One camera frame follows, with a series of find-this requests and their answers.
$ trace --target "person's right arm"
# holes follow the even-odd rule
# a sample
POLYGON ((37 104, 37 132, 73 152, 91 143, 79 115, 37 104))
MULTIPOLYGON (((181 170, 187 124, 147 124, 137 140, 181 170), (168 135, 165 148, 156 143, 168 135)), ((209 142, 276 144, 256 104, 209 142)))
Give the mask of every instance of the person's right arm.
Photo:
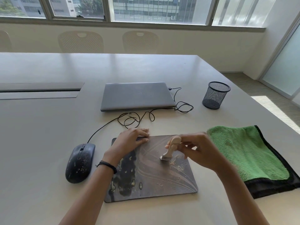
POLYGON ((216 172, 223 183, 238 225, 269 225, 261 210, 240 178, 235 167, 223 156, 204 132, 179 135, 177 145, 185 158, 216 172))

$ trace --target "tree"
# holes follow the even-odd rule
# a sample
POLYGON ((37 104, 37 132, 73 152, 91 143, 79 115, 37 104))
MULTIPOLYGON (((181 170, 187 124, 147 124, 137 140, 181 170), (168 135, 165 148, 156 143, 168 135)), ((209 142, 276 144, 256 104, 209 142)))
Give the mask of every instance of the tree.
POLYGON ((80 14, 84 17, 97 17, 103 15, 102 0, 80 0, 80 14))
POLYGON ((0 15, 4 16, 26 16, 25 13, 14 7, 10 0, 2 0, 0 2, 0 15))

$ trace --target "gray carpeted floor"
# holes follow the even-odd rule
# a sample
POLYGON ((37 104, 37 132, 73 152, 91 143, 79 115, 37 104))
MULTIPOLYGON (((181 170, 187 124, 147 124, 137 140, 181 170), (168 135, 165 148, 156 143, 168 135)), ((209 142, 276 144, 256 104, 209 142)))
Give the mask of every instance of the gray carpeted floor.
POLYGON ((300 108, 289 99, 243 73, 223 75, 300 134, 300 108))

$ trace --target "closed silver laptop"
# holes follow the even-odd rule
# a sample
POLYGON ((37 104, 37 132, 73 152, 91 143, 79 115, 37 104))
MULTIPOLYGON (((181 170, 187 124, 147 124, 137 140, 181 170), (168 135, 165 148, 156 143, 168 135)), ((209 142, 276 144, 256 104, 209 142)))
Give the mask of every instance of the closed silver laptop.
POLYGON ((165 82, 106 84, 101 111, 175 107, 165 82))

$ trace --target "mouse cable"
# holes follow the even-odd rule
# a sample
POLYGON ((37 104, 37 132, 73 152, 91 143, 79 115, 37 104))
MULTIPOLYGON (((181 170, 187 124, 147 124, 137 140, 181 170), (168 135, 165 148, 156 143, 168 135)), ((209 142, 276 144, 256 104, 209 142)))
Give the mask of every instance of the mouse cable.
MULTIPOLYGON (((169 90, 177 89, 177 91, 175 92, 174 97, 173 97, 173 100, 174 100, 174 102, 175 102, 175 96, 176 96, 177 92, 178 92, 180 89, 182 89, 182 88, 181 88, 181 87, 176 87, 176 88, 170 88, 170 87, 169 87, 168 89, 169 89, 169 90)), ((178 103, 176 103, 175 107, 171 107, 171 108, 155 108, 155 109, 152 109, 151 111, 146 111, 146 112, 143 114, 142 117, 140 117, 140 116, 139 116, 136 112, 134 112, 134 111, 128 112, 128 113, 122 113, 120 116, 118 116, 118 117, 116 117, 115 119, 113 119, 113 120, 107 122, 105 125, 103 125, 101 128, 99 128, 96 132, 94 132, 94 134, 93 134, 93 135, 90 137, 90 139, 88 140, 88 143, 90 142, 90 140, 92 139, 92 137, 93 137, 100 129, 102 129, 103 127, 105 127, 105 126, 108 125, 109 123, 113 122, 114 120, 118 120, 118 123, 120 123, 120 125, 122 125, 122 126, 125 126, 127 129, 128 129, 127 126, 132 125, 134 122, 137 122, 138 124, 137 124, 137 126, 135 127, 135 128, 137 128, 137 127, 140 125, 141 120, 143 119, 143 117, 145 116, 146 113, 149 113, 149 119, 150 119, 150 121, 154 121, 154 120, 155 120, 155 116, 154 116, 154 114, 153 114, 152 112, 153 112, 154 110, 160 110, 160 109, 174 109, 175 111, 179 111, 179 112, 181 112, 181 113, 189 113, 191 110, 194 109, 194 107, 193 107, 192 105, 186 103, 186 102, 179 101, 178 103), (186 111, 180 110, 180 108, 181 108, 182 106, 189 106, 189 110, 186 110, 186 111), (127 115, 128 118, 126 118, 126 119, 124 120, 124 122, 121 123, 119 119, 122 118, 122 117, 124 117, 125 115, 127 115), (129 124, 126 124, 126 121, 129 120, 129 119, 131 119, 131 120, 133 120, 133 121, 132 121, 131 123, 129 123, 129 124)))

